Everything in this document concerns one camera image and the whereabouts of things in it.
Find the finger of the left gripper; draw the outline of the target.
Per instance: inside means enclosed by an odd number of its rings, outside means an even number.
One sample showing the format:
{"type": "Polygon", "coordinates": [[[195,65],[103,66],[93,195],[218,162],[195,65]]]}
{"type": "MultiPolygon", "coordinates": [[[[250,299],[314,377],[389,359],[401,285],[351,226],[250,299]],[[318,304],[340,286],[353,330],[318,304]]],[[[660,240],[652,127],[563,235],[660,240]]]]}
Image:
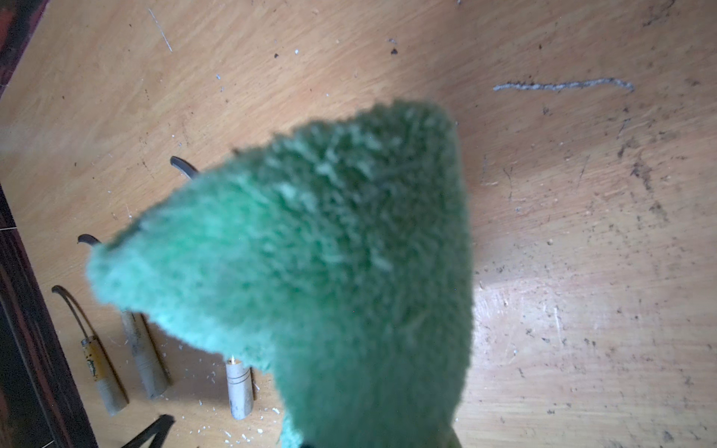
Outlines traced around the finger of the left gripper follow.
{"type": "Polygon", "coordinates": [[[173,416],[162,414],[122,448],[162,448],[175,421],[173,416]]]}

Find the sickle with yellow label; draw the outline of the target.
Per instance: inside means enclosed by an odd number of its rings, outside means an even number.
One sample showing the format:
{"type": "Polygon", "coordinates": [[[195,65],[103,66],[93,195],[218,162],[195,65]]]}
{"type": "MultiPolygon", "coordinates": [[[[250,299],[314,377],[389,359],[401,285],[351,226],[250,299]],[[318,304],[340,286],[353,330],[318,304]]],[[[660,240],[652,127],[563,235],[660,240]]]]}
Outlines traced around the sickle with yellow label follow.
{"type": "Polygon", "coordinates": [[[235,420],[244,420],[252,413],[254,405],[251,368],[235,357],[229,357],[225,367],[231,415],[235,420]]]}

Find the green microfibre rag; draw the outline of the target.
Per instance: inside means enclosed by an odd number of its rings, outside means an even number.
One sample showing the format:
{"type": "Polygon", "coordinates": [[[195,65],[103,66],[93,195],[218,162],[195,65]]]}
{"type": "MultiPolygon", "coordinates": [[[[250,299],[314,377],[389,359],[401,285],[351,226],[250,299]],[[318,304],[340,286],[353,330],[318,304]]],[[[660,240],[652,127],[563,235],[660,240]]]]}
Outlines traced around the green microfibre rag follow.
{"type": "Polygon", "coordinates": [[[397,101],[237,151],[94,246],[86,276],[270,373],[286,447],[456,447],[472,268],[455,121],[397,101]]]}

